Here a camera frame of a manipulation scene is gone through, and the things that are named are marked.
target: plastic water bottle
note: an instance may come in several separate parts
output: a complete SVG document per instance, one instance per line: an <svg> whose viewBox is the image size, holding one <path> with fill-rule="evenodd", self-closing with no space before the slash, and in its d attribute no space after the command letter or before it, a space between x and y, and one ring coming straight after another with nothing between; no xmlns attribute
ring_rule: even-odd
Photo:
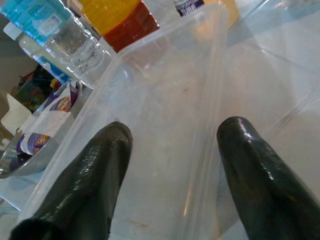
<svg viewBox="0 0 320 240"><path fill-rule="evenodd" d="M61 84L77 81L75 77L56 58L51 56L43 47L38 45L31 37L22 32L20 28L9 22L3 31L14 41L30 58L37 61L45 70L54 76Z"/></svg>
<svg viewBox="0 0 320 240"><path fill-rule="evenodd" d="M0 0L0 12L94 88L111 56L60 0Z"/></svg>

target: orange bottle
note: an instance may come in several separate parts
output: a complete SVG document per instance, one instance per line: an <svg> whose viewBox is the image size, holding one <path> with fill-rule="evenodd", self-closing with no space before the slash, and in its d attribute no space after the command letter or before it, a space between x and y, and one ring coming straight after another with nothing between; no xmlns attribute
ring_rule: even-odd
<svg viewBox="0 0 320 240"><path fill-rule="evenodd" d="M116 52L159 28L141 0L73 2Z"/></svg>

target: white label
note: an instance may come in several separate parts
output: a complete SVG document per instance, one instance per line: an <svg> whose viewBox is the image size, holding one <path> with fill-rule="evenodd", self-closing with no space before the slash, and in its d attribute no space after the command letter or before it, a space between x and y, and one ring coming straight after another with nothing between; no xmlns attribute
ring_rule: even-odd
<svg viewBox="0 0 320 240"><path fill-rule="evenodd" d="M39 28L39 32L44 36L49 36L57 30L62 20L56 15L52 14Z"/></svg>

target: bottle label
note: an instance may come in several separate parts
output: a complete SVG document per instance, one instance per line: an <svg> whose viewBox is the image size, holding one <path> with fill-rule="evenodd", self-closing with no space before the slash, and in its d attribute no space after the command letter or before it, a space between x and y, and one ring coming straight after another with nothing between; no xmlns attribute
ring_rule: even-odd
<svg viewBox="0 0 320 240"><path fill-rule="evenodd" d="M185 16L205 4L203 0L175 0L174 5L180 16Z"/></svg>
<svg viewBox="0 0 320 240"><path fill-rule="evenodd" d="M44 56L39 58L38 63L47 70L52 76L54 76L61 84L65 84L70 80L70 76L46 59Z"/></svg>
<svg viewBox="0 0 320 240"><path fill-rule="evenodd" d="M8 0L1 13L41 46L72 15L59 0Z"/></svg>

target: colorful packaging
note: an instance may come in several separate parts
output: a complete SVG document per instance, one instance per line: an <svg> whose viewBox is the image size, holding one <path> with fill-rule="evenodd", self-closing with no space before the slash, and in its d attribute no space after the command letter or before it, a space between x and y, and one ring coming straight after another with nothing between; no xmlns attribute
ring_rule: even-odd
<svg viewBox="0 0 320 240"><path fill-rule="evenodd" d="M17 143L16 151L30 156L39 152L65 122L69 116L65 113L70 112L77 98L78 89L70 83L61 94L51 94L47 99L43 112L38 120L35 121L33 128L31 128L39 132L24 133Z"/></svg>

